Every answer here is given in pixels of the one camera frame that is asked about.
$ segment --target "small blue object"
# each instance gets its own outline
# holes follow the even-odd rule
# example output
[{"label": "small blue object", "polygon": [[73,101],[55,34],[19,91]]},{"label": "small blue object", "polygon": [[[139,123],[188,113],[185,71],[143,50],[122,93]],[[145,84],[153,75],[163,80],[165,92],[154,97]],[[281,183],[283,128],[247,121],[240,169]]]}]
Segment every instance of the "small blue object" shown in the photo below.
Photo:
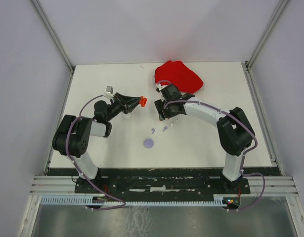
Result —
[{"label": "small blue object", "polygon": [[152,148],[154,146],[154,142],[152,139],[145,139],[144,142],[143,142],[143,145],[146,147],[146,148]]}]

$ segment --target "gray wall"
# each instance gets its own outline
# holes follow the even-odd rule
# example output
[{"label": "gray wall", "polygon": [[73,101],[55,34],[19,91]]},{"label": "gray wall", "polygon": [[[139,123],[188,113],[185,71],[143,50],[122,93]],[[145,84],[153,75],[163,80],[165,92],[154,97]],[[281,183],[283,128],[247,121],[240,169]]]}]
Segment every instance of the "gray wall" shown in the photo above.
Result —
[{"label": "gray wall", "polygon": [[75,65],[248,60],[278,2],[41,0]]},{"label": "gray wall", "polygon": [[284,170],[304,206],[304,0],[293,0],[253,67]]},{"label": "gray wall", "polygon": [[68,79],[29,0],[0,0],[0,236],[16,236]]}]

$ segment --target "small purple object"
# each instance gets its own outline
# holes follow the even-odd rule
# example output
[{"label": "small purple object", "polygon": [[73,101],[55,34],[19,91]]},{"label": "small purple object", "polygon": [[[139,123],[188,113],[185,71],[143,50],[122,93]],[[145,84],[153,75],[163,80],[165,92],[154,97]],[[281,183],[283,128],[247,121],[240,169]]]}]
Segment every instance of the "small purple object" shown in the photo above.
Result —
[{"label": "small purple object", "polygon": [[154,142],[152,139],[145,139],[145,141],[143,142],[143,145],[146,147],[146,148],[152,148],[154,146]]}]

